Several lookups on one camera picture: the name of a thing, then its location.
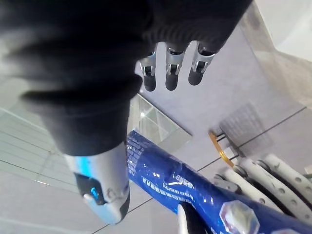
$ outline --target blue packaging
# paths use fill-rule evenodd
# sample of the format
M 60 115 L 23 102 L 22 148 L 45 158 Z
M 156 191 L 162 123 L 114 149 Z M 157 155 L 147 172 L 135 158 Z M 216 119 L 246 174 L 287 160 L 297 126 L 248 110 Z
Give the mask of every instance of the blue packaging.
M 233 214 L 245 214 L 245 234 L 312 234 L 312 227 L 248 198 L 216 187 L 198 172 L 136 131 L 127 138 L 129 178 L 163 206 L 177 213 L 180 202 L 196 209 L 214 234 L 238 234 Z

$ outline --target robotic hand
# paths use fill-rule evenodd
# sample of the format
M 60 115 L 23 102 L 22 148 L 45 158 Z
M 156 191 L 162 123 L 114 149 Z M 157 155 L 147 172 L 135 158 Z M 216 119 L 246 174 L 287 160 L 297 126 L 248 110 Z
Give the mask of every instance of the robotic hand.
M 167 42 L 173 90 L 184 51 L 197 40 L 189 81 L 198 84 L 250 2 L 1 1 L 0 73 L 28 81 L 22 101 L 42 117 L 81 195 L 106 223 L 120 222 L 129 206 L 125 139 L 129 102 L 142 83 L 136 62 L 152 91 L 155 46 Z

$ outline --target gray tile floor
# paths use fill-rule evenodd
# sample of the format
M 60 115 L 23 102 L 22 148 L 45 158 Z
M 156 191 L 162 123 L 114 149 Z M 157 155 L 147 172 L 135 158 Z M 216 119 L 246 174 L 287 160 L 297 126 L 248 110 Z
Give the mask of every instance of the gray tile floor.
M 272 86 L 241 27 L 235 29 L 202 83 L 195 87 L 187 80 L 193 49 L 194 44 L 186 52 L 178 87 L 170 92 L 165 89 L 164 45 L 160 44 L 156 90 L 148 93 L 142 89 L 149 101 L 193 135 L 174 155 L 206 178 L 213 177 L 226 164 L 218 158 L 207 131 L 221 126 L 246 156 L 274 153 L 304 173 L 304 167 L 312 164 L 312 111 Z M 1 188 L 16 189 L 18 202 L 14 207 L 0 204 L 1 233 L 177 233 L 176 216 L 135 184 L 131 185 L 136 196 L 132 197 L 129 214 L 119 225 L 105 226 L 81 203 L 79 195 L 44 185 L 37 191 L 37 183 L 29 184 L 22 178 L 15 179 L 12 187 L 7 183 L 12 180 L 8 176 L 1 174 Z M 33 188 L 33 194 L 25 192 L 29 188 Z M 0 193 L 1 201 L 10 199 Z

